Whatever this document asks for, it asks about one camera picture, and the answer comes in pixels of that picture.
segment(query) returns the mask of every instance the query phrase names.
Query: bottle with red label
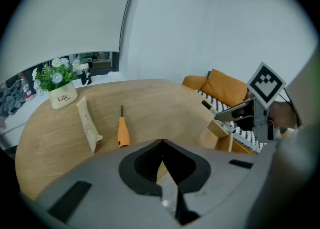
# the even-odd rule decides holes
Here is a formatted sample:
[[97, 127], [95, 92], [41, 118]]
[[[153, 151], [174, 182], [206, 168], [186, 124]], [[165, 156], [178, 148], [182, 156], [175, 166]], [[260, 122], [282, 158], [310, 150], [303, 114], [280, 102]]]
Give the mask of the bottle with red label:
[[25, 99], [27, 101], [31, 101], [34, 98], [34, 96], [32, 95], [32, 92], [31, 92], [29, 83], [28, 83], [28, 81], [27, 81], [27, 79], [25, 77], [25, 74], [21, 73], [20, 78], [21, 78], [23, 92], [25, 94]]

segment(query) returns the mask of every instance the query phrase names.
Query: white flower pot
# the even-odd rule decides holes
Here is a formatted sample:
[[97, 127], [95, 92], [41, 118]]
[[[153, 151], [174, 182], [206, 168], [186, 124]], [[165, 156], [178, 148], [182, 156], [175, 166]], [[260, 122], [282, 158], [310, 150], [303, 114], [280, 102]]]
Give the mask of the white flower pot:
[[78, 93], [72, 81], [48, 93], [51, 105], [55, 110], [60, 110], [78, 99]]

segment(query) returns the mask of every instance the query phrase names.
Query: potted plant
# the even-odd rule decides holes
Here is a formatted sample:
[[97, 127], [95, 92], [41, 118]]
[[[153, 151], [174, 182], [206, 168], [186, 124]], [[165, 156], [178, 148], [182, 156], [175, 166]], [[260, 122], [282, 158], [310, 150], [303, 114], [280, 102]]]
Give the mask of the potted plant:
[[70, 65], [67, 58], [55, 58], [51, 66], [44, 66], [42, 72], [38, 73], [37, 68], [33, 71], [33, 87], [40, 96], [48, 92], [53, 109], [60, 110], [77, 100], [78, 93], [72, 80], [81, 74], [78, 59]]

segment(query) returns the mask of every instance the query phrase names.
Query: wooden table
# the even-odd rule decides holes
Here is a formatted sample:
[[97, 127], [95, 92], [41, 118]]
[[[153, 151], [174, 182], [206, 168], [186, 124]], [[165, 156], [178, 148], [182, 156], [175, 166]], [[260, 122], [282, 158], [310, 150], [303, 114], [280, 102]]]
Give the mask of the wooden table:
[[[119, 148], [121, 105], [131, 144], [172, 139], [214, 149], [218, 138], [207, 127], [212, 114], [203, 97], [168, 80], [134, 80], [77, 89], [73, 104], [54, 110], [43, 103], [30, 117], [16, 152], [16, 174], [21, 190], [35, 200], [50, 183], [92, 157], [76, 104], [86, 97], [88, 110], [102, 142], [95, 154]], [[161, 167], [161, 175], [166, 168]]]

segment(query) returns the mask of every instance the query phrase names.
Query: black and white striped fabric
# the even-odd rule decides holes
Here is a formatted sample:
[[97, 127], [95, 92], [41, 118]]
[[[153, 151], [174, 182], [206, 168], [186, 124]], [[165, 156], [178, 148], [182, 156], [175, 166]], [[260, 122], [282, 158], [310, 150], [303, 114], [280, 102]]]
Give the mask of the black and white striped fabric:
[[[221, 103], [220, 101], [216, 100], [214, 97], [200, 91], [196, 90], [197, 93], [205, 97], [213, 106], [213, 109], [216, 110], [218, 113], [223, 112], [230, 107]], [[230, 122], [232, 127], [235, 127], [235, 123], [233, 121]], [[255, 153], [260, 153], [262, 148], [266, 145], [266, 143], [260, 143], [257, 139], [255, 134], [252, 131], [243, 131], [240, 127], [235, 127], [234, 139], [244, 145], [245, 147], [249, 148], [251, 151]]]

